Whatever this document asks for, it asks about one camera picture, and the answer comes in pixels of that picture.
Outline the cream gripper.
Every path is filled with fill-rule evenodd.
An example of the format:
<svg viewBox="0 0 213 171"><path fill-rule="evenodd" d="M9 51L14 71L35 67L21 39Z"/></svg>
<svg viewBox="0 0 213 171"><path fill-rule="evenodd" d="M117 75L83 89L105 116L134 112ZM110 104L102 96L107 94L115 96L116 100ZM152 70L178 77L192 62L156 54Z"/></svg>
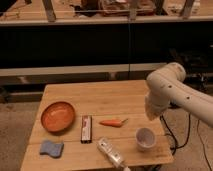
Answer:
<svg viewBox="0 0 213 171"><path fill-rule="evenodd" d="M149 120L154 120L160 117L164 111L165 108L162 106L156 106L149 101L145 102L145 113Z"/></svg>

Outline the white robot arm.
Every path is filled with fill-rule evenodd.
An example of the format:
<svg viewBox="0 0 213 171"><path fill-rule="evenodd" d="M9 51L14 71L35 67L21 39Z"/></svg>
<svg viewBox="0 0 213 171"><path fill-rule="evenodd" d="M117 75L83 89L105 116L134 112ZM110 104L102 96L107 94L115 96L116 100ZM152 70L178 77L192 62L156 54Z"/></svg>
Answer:
<svg viewBox="0 0 213 171"><path fill-rule="evenodd" d="M179 63L169 63L153 72L147 78L149 88L145 96L145 113L150 120L161 116L170 103L193 114L213 127L213 96L190 88L183 83L186 71Z"/></svg>

